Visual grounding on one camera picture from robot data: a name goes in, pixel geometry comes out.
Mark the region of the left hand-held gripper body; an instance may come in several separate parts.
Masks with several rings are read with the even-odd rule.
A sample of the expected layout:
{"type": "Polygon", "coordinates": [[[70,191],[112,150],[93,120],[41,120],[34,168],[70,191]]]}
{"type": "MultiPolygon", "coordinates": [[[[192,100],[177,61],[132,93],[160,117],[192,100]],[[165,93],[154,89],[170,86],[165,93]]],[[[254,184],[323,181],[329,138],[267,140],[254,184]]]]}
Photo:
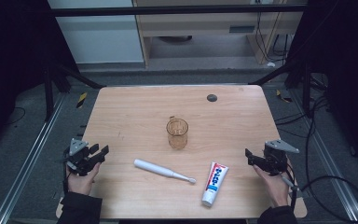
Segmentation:
{"type": "Polygon", "coordinates": [[[93,169],[95,164],[90,161],[93,154],[90,154],[88,144],[73,138],[69,147],[63,152],[62,161],[69,167],[71,173],[84,176],[93,169]]]}

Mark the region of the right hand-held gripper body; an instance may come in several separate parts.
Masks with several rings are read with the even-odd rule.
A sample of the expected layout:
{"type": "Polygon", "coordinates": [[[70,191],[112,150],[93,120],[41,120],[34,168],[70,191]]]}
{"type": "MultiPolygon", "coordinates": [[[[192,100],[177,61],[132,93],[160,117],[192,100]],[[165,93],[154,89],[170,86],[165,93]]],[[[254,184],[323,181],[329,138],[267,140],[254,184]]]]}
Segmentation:
{"type": "Polygon", "coordinates": [[[267,141],[265,143],[264,158],[268,164],[267,172],[271,176],[279,175],[287,170],[287,152],[298,153],[299,149],[282,139],[267,141]]]}

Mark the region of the white toothpaste tube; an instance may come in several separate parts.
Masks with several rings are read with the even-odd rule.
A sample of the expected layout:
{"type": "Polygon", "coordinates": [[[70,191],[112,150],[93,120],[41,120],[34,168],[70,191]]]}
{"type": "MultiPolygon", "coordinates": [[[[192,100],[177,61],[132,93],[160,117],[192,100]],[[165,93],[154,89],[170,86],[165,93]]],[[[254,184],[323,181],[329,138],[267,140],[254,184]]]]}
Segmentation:
{"type": "Polygon", "coordinates": [[[213,161],[211,163],[210,173],[206,182],[205,190],[201,202],[203,205],[211,207],[220,190],[220,187],[227,174],[228,167],[213,161]]]}

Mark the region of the white electric toothbrush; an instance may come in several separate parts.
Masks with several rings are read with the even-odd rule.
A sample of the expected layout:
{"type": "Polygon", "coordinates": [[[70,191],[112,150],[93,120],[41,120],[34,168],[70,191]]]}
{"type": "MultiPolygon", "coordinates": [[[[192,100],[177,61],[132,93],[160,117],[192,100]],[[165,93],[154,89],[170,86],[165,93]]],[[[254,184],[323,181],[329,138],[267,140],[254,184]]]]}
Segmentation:
{"type": "Polygon", "coordinates": [[[135,159],[133,162],[134,166],[143,170],[146,170],[148,172],[152,172],[158,175],[164,175],[167,177],[172,177],[172,178],[177,178],[177,179],[182,179],[185,180],[191,184],[195,184],[197,182],[197,180],[195,178],[192,177],[187,177],[185,175],[181,175],[178,174],[176,172],[174,172],[171,169],[156,165],[154,163],[148,162],[148,161],[143,161],[140,159],[135,159]]]}

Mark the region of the amber glass cup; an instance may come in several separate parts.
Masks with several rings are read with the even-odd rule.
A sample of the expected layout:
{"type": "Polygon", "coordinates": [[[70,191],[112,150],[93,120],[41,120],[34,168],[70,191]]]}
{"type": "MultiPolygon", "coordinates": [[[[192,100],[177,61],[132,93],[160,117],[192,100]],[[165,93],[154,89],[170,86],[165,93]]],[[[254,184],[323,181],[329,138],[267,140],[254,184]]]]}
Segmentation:
{"type": "Polygon", "coordinates": [[[173,149],[183,149],[187,144],[188,124],[184,119],[170,117],[166,125],[168,142],[173,149]]]}

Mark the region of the person's left hand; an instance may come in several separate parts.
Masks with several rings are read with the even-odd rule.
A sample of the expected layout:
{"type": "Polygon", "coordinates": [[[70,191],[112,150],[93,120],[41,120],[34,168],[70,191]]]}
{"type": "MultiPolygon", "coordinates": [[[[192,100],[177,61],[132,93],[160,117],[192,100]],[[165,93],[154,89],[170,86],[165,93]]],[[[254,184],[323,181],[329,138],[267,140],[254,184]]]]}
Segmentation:
{"type": "Polygon", "coordinates": [[[84,176],[72,174],[69,168],[66,168],[66,180],[68,191],[83,195],[89,195],[94,183],[95,176],[99,173],[101,164],[98,162],[93,169],[84,176]]]}

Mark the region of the person's right hand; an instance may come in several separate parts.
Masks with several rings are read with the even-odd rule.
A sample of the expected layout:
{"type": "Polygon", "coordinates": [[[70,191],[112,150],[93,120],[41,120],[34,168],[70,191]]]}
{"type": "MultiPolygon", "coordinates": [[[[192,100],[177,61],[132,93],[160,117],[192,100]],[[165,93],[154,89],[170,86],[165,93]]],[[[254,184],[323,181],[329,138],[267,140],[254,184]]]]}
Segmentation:
{"type": "Polygon", "coordinates": [[[286,180],[289,179],[288,174],[283,173],[280,175],[271,176],[257,165],[254,165],[253,168],[263,180],[268,195],[271,199],[272,206],[280,207],[288,205],[289,185],[286,183],[286,180]]]}

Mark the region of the yellow black tape strip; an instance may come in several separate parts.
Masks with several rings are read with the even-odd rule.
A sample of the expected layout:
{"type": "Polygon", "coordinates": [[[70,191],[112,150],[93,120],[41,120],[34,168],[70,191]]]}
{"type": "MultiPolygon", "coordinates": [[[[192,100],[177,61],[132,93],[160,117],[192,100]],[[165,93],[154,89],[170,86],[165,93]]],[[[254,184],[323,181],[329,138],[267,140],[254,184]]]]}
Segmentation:
{"type": "Polygon", "coordinates": [[[286,102],[286,103],[292,103],[292,98],[291,97],[285,97],[282,95],[282,92],[280,90],[276,90],[276,96],[281,99],[282,101],[286,102]]]}
{"type": "Polygon", "coordinates": [[[76,108],[81,108],[82,107],[82,105],[84,104],[84,102],[85,102],[85,100],[87,98],[87,95],[88,95],[87,92],[82,92],[80,94],[79,99],[78,99],[78,101],[76,103],[76,108]]]}

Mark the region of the black metal stand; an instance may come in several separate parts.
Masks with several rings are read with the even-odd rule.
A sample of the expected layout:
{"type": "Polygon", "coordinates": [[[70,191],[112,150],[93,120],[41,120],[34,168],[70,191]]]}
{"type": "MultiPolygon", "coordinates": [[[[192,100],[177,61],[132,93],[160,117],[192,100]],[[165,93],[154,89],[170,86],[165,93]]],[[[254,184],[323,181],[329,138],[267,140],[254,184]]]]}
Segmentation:
{"type": "Polygon", "coordinates": [[[104,85],[98,84],[84,76],[78,71],[71,69],[62,64],[54,63],[47,65],[43,70],[44,87],[45,87],[45,100],[46,100],[46,118],[48,121],[52,118],[54,112],[54,99],[52,85],[55,85],[59,92],[69,92],[71,90],[71,84],[67,80],[67,76],[73,77],[83,84],[93,88],[101,89],[104,85]]]}
{"type": "Polygon", "coordinates": [[[288,77],[284,81],[284,85],[288,88],[293,88],[299,82],[302,82],[302,109],[308,118],[312,117],[310,110],[310,80],[311,80],[311,67],[306,62],[291,61],[275,69],[260,79],[250,82],[250,85],[262,86],[273,78],[287,73],[288,77]]]}

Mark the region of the white cabinet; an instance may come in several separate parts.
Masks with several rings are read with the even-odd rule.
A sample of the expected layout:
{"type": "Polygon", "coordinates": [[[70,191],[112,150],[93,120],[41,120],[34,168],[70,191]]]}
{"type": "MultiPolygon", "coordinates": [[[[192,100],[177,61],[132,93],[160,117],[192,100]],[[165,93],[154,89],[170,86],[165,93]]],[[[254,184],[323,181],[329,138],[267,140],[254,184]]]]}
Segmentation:
{"type": "MultiPolygon", "coordinates": [[[[52,9],[132,7],[131,0],[48,0],[52,9]]],[[[142,63],[134,16],[58,17],[77,64],[142,63]]]]}

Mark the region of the dark curtain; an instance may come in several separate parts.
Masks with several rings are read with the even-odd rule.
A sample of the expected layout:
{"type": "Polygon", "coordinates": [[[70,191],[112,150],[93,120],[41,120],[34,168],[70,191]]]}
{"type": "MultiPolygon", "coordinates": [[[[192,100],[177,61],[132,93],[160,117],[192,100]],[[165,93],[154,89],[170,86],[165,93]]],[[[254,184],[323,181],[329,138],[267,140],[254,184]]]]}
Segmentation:
{"type": "Polygon", "coordinates": [[[329,100],[358,152],[358,0],[308,0],[289,58],[327,75],[329,100]]]}
{"type": "Polygon", "coordinates": [[[16,98],[44,82],[45,67],[77,69],[48,0],[0,0],[0,132],[16,98]]]}

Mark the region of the light wooden desk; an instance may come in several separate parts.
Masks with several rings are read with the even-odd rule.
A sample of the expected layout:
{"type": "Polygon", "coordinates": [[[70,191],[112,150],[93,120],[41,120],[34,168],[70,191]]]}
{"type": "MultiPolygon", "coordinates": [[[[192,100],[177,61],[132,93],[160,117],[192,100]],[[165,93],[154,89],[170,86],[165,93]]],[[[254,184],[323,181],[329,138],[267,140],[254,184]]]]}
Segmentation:
{"type": "MultiPolygon", "coordinates": [[[[289,5],[308,0],[131,0],[136,7],[289,5]]],[[[153,37],[187,35],[246,35],[258,63],[265,63],[279,35],[293,35],[302,12],[138,15],[143,54],[149,58],[153,37]]]]}

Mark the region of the black horizontal bar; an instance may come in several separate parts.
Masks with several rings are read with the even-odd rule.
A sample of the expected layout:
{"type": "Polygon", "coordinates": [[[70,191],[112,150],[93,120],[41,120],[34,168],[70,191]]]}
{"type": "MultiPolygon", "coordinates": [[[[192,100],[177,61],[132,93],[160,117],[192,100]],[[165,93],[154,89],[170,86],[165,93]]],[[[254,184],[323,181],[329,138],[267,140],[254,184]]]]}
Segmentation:
{"type": "Polygon", "coordinates": [[[170,15],[208,13],[257,13],[299,12],[307,4],[283,5],[222,5],[222,6],[169,6],[169,7],[102,7],[102,8],[58,8],[45,11],[54,17],[82,16],[127,16],[127,15],[170,15]]]}

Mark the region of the aluminium floor rail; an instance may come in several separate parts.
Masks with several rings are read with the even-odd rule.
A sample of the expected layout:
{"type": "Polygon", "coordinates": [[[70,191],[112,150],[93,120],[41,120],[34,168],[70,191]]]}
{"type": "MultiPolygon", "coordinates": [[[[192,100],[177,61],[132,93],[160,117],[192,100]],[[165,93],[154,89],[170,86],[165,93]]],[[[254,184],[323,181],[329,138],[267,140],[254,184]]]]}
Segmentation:
{"type": "Polygon", "coordinates": [[[42,149],[44,148],[48,137],[53,129],[53,126],[62,111],[62,105],[66,99],[66,93],[59,93],[57,96],[57,101],[53,105],[53,112],[50,118],[43,123],[41,130],[38,133],[38,136],[34,140],[34,143],[22,164],[16,178],[11,185],[9,192],[7,193],[5,199],[0,205],[0,224],[7,224],[10,215],[17,204],[18,199],[20,198],[22,191],[29,179],[31,172],[34,169],[34,166],[39,158],[42,149]]]}
{"type": "MultiPolygon", "coordinates": [[[[298,111],[303,115],[302,119],[308,128],[305,146],[307,187],[304,189],[304,191],[307,191],[313,200],[331,216],[348,224],[358,224],[358,200],[355,196],[356,191],[358,193],[358,189],[352,184],[351,181],[344,178],[331,154],[328,152],[328,148],[325,145],[320,133],[317,131],[314,118],[308,118],[306,113],[303,111],[301,99],[302,95],[298,91],[290,91],[290,94],[298,111]],[[313,179],[310,178],[310,150],[317,153],[318,158],[324,168],[325,175],[318,176],[313,179]],[[332,209],[323,204],[314,187],[314,184],[320,181],[329,181],[332,184],[339,202],[346,214],[345,217],[342,217],[338,212],[334,212],[332,209]]],[[[323,97],[317,98],[314,101],[314,105],[310,108],[312,114],[318,104],[322,103],[323,101],[323,97]]]]}

